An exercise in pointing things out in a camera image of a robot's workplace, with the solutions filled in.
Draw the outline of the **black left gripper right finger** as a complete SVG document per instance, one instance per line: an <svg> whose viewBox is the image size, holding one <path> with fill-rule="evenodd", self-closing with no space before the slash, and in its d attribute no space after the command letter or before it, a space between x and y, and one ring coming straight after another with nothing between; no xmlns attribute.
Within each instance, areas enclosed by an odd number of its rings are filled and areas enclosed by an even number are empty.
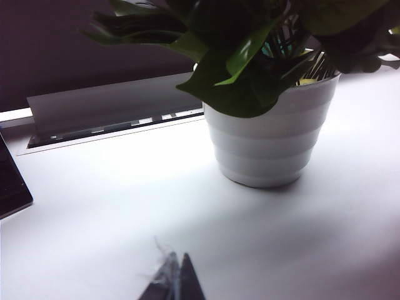
<svg viewBox="0 0 400 300"><path fill-rule="evenodd" d="M205 300L199 279L195 272L191 258L184 253L180 270L180 299L183 300Z"/></svg>

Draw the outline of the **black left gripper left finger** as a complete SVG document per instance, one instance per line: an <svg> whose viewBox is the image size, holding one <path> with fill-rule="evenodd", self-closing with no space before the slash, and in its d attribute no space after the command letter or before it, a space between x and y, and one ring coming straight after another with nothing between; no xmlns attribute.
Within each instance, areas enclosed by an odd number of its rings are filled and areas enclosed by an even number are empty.
<svg viewBox="0 0 400 300"><path fill-rule="evenodd" d="M170 252L138 299L180 299L179 276L180 265L177 254Z"/></svg>

